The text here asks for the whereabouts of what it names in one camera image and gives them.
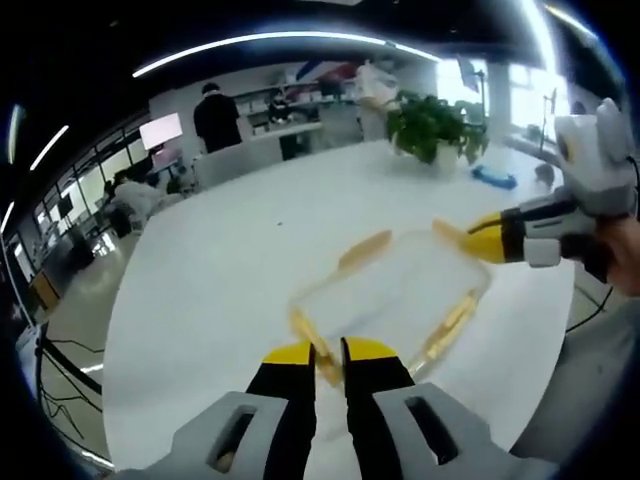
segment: plastic container lid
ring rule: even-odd
[[[442,235],[414,231],[393,240],[385,231],[351,248],[333,275],[293,297],[290,314],[306,318],[338,361],[341,337],[371,338],[415,374],[455,341],[489,283],[484,265]],[[416,365],[423,357],[426,363]]]

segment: blue object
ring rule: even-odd
[[[478,165],[471,170],[471,176],[481,182],[488,183],[493,187],[503,190],[513,190],[518,186],[516,177],[513,175],[492,171],[484,165]]]

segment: gray floor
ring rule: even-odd
[[[130,258],[137,237],[129,236],[118,240],[113,237],[113,249],[105,247],[103,256],[98,257],[73,281],[56,310],[47,317],[49,338],[53,340],[76,340],[92,349],[104,349],[111,309],[120,285],[120,280]],[[586,318],[596,309],[594,302],[601,302],[608,286],[590,277],[580,266],[576,266],[576,289],[571,308],[569,326]],[[607,303],[601,317],[614,311],[626,299],[616,292]],[[102,380],[102,353],[92,353],[73,344],[59,344],[59,348],[80,368],[89,372],[98,382]],[[50,362],[43,363],[43,385],[46,391],[58,398],[76,396],[77,393],[65,376],[60,374]],[[84,387],[82,391],[98,406],[101,399]],[[67,400],[73,421],[82,437],[74,430],[64,415],[58,414],[53,421],[74,440],[98,455],[109,458],[101,414],[81,400]]]

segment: gray gripper housing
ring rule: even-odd
[[[557,471],[552,463],[502,450],[491,441],[489,425],[433,384],[373,398],[393,437],[403,480],[546,480]]]
[[[491,441],[486,423],[432,384],[376,393],[374,399],[393,437],[403,480],[542,480],[557,471],[551,463],[520,459],[500,449]],[[144,470],[123,470],[114,480],[262,479],[271,440],[286,405],[287,400],[280,398],[227,393],[175,433],[167,456]],[[456,450],[444,464],[431,454],[438,448],[430,445],[430,435],[423,433],[420,413],[431,417],[427,420],[434,430],[444,428],[449,447]],[[252,418],[231,468],[227,473],[217,471],[212,464],[245,414]]]

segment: white round table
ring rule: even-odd
[[[463,167],[452,180],[434,180],[374,142],[254,172],[152,218],[122,279],[106,344],[104,423],[116,468],[160,459],[179,427],[226,392],[244,391],[272,348],[295,341],[290,297],[327,277],[350,246],[384,229],[429,228],[434,218],[464,227],[549,191],[532,157],[492,146],[482,163],[514,174],[519,186],[490,187]],[[558,359],[574,268],[523,263],[493,267],[493,275],[427,380],[484,418],[493,440],[510,449]],[[346,409],[337,395],[323,391],[318,402]],[[323,431],[322,421],[305,478],[357,478],[350,436]]]

